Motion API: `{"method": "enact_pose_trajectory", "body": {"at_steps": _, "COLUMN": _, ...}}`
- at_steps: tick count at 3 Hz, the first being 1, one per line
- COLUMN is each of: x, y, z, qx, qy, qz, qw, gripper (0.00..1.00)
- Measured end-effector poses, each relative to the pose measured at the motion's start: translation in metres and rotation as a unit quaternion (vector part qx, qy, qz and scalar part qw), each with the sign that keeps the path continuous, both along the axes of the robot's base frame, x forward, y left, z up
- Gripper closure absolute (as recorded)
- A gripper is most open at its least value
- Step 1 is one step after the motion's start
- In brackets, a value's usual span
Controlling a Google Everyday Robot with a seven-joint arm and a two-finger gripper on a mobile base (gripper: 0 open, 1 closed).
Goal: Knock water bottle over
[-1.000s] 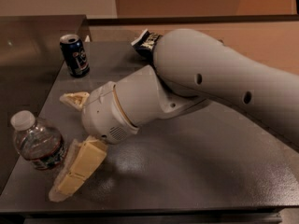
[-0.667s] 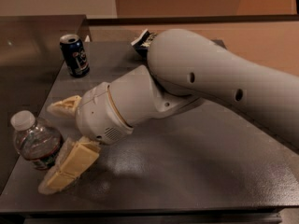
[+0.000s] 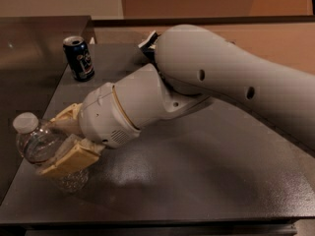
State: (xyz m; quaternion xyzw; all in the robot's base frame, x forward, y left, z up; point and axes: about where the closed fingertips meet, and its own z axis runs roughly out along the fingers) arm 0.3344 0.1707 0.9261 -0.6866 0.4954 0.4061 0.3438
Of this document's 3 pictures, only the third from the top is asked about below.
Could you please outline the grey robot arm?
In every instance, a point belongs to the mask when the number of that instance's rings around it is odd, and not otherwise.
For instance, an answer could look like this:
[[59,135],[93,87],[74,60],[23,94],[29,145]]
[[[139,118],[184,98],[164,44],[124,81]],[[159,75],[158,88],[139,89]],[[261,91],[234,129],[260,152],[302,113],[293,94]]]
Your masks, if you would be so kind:
[[70,137],[37,174],[59,178],[85,169],[103,149],[125,145],[155,121],[198,111],[211,98],[236,105],[303,149],[315,149],[315,76],[196,26],[172,27],[154,43],[152,63],[53,118]]

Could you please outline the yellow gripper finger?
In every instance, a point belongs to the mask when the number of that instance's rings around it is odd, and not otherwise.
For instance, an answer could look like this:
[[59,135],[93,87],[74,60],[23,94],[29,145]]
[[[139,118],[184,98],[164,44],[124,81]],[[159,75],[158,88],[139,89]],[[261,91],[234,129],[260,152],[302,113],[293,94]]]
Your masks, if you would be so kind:
[[72,134],[62,143],[53,157],[36,169],[36,173],[49,178],[65,177],[96,163],[104,149],[104,145],[98,145]]
[[67,135],[75,134],[82,135],[79,125],[79,112],[81,103],[73,103],[59,112],[54,118],[50,120],[51,127],[60,130]]

